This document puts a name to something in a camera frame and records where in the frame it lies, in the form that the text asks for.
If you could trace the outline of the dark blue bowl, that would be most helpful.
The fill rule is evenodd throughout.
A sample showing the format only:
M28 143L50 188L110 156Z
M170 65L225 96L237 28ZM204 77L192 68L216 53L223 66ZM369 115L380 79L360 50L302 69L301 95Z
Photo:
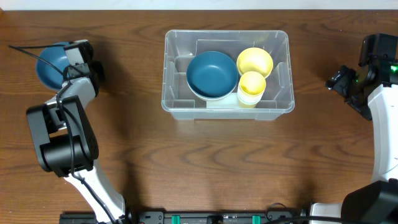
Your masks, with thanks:
M197 93L219 97L236 88L239 73L234 61L226 54L207 51L189 63L187 83Z
M39 57L50 62L61 72L67 65L69 65L69 61L63 47L45 48L40 53ZM57 91L61 89L63 77L59 72L41 60L36 62L35 68L37 77L47 88Z

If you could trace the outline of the yellow plastic cup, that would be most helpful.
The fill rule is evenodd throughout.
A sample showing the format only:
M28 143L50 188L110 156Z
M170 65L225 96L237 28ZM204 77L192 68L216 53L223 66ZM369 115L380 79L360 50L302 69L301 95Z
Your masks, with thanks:
M255 108L256 104L245 104L245 103L239 102L239 107L240 108Z
M241 76L238 87L247 95L257 96L264 93L266 85L266 79L260 73L250 71Z

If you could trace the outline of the large cream bowl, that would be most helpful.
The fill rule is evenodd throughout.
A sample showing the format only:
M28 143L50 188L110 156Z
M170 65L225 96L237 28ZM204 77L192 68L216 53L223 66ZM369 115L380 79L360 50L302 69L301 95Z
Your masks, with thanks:
M222 100L224 98L226 98L227 96L229 96L230 94L232 94L233 90L231 90L230 92L228 92L225 95L219 96L219 97L207 97L207 96L203 96L199 93L197 93L194 89L192 89L190 86L188 86L190 88L190 90L192 91L192 93L197 96L199 99L204 100L204 101L219 101Z

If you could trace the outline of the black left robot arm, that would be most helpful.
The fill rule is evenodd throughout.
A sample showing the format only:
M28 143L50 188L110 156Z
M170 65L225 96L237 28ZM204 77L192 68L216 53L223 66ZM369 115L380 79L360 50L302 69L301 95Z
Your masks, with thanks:
M102 64L88 40L45 45L36 74L53 98L26 111L37 160L72 184L94 211L94 223L129 223L124 197L98 162L99 147L85 108L99 93Z

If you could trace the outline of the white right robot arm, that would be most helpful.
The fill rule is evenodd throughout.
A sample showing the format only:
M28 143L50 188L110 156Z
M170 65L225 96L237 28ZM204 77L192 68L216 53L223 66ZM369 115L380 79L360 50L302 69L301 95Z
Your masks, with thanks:
M353 70L343 65L325 86L373 124L374 165L371 183L341 203L314 203L310 223L397 223L397 36L364 38Z

